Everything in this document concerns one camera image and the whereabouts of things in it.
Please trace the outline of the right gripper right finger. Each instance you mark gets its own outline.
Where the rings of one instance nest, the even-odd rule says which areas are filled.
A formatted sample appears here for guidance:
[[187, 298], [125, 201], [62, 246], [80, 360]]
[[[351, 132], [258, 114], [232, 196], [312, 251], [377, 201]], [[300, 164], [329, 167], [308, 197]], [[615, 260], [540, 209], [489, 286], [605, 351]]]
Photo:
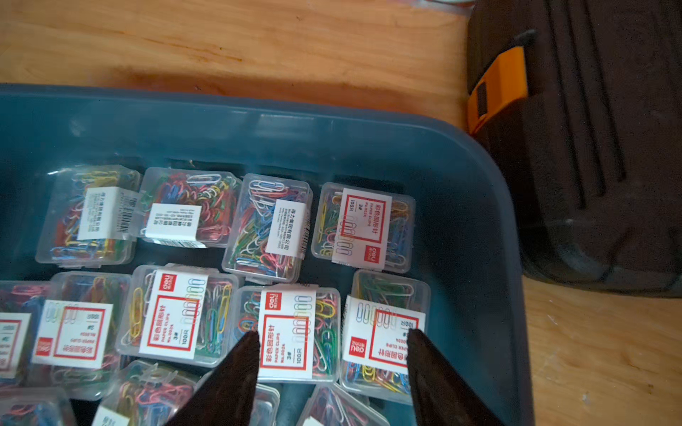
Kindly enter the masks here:
[[418, 425], [502, 423], [422, 330], [410, 330], [407, 343], [408, 379]]

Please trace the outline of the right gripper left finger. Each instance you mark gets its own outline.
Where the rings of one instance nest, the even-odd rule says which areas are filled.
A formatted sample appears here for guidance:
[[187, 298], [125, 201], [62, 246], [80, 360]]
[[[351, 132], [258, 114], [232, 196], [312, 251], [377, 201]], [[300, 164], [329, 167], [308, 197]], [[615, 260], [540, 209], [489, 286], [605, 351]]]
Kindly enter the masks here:
[[167, 424], [249, 424], [259, 374], [259, 353], [259, 334], [246, 333]]

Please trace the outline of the blue plastic storage tray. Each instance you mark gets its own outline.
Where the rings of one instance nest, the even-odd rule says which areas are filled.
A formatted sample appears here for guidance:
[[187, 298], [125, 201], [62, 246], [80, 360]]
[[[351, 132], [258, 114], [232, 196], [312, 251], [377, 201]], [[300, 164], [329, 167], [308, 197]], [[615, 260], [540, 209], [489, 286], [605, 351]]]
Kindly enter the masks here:
[[514, 209], [488, 153], [428, 117], [205, 94], [3, 84], [1, 276], [48, 280], [37, 246], [60, 170], [117, 164], [337, 181], [412, 196], [427, 335], [507, 425], [534, 423]]

